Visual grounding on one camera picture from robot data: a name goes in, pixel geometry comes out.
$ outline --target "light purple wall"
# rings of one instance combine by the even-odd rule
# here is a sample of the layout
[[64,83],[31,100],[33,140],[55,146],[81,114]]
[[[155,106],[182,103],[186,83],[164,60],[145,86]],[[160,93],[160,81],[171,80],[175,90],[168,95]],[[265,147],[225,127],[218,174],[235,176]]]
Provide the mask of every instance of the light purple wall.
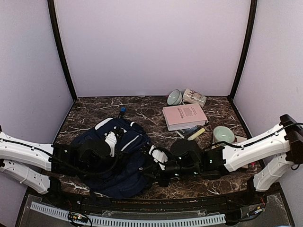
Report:
[[[291,115],[303,122],[303,1],[259,1],[235,103],[252,135]],[[296,226],[303,226],[303,168],[280,180]]]
[[[47,1],[0,2],[0,125],[8,135],[53,141],[72,99]],[[0,173],[0,223],[13,227],[26,187]]]
[[250,0],[56,3],[78,96],[229,94]]

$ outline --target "marble tabletop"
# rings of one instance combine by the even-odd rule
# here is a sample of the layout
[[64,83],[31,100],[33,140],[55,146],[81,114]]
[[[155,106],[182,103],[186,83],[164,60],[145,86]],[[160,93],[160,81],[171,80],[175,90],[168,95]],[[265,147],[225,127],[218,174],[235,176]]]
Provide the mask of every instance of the marble tabletop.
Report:
[[[139,123],[155,145],[169,149],[180,136],[174,131],[167,130],[162,114],[164,106],[167,104],[166,97],[163,96],[79,98],[68,114],[55,142],[69,144],[75,137],[94,127],[103,119],[117,117],[121,107],[126,107],[124,118]],[[200,148],[210,145],[213,129],[219,125],[229,127],[235,135],[246,136],[226,97],[208,97],[203,110],[209,124],[205,126],[206,131],[196,138]],[[183,199],[238,192],[245,190],[247,180],[260,170],[261,167],[256,162],[248,169],[239,169],[218,180],[209,181],[199,176],[184,176],[172,179],[166,188],[154,183],[150,189],[133,198],[142,200]],[[65,192],[89,195],[89,188],[77,177],[45,171],[43,173],[60,179],[62,190]]]

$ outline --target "white mug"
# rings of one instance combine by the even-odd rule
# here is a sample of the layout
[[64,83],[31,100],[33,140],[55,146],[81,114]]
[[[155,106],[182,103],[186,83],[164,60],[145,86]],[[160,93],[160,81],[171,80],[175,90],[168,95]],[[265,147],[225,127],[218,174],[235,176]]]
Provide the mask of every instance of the white mug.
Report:
[[206,97],[194,90],[186,89],[183,94],[183,104],[184,102],[198,103],[203,108],[206,103]]

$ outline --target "black mount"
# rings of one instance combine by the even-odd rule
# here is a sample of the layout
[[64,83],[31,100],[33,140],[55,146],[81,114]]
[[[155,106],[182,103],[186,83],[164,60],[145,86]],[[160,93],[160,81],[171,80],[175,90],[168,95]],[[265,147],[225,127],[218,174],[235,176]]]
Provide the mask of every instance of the black mount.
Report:
[[[281,125],[288,126],[297,123],[291,116],[285,114],[280,117]],[[285,128],[286,137],[289,141],[290,151],[286,153],[286,160],[295,164],[303,164],[303,128],[301,125],[291,125]]]

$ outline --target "book cover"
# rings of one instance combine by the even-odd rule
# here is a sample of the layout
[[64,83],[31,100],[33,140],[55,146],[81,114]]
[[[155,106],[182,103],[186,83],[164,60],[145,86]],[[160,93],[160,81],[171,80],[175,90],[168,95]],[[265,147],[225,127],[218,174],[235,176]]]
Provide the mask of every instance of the book cover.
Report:
[[168,125],[207,121],[207,117],[198,103],[164,107]]
[[169,131],[207,123],[207,117],[198,103],[164,107],[162,111]]

